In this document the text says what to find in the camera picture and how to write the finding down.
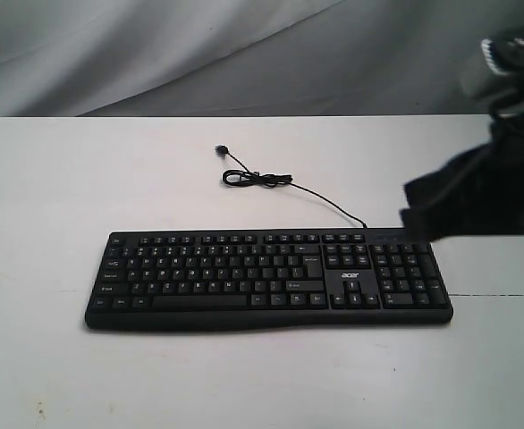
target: white table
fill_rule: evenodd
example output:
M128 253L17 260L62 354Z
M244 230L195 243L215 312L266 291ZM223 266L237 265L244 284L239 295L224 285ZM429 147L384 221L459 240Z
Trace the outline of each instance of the white table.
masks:
M225 144L370 226L487 139L483 116L0 119L0 428L524 427L524 296L452 297L443 327L90 332L110 231L335 227L296 189L227 189ZM451 293L524 295L524 238L450 239Z

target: black cable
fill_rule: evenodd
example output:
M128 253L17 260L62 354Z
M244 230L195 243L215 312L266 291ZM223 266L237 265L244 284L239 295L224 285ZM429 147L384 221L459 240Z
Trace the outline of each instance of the black cable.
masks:
M217 146L216 147L216 153L220 156L226 156L228 155L230 158L232 158L234 161L236 161L238 164L241 165L241 167L244 170L226 170L223 172L223 182L228 186L237 186L237 187L248 187L253 185L259 185L259 186L265 186L267 188L275 188L276 186L293 186L294 188L298 188L301 190L305 190L306 192L318 197L322 198L326 203L331 204L335 208L337 208L340 212L342 212L344 215L348 216L349 218L353 219L354 221L357 221L361 223L361 226L363 228L367 228L365 222L363 222L358 217L349 214L345 210L343 210L341 207L339 207L337 204L335 204L333 201L330 201L326 197L318 194L317 192L314 192L311 189L304 188L303 186L297 185L293 183L293 178L290 174L260 174L259 172L251 172L249 168L244 165L236 156L232 155L230 151L228 150L228 147L226 146Z

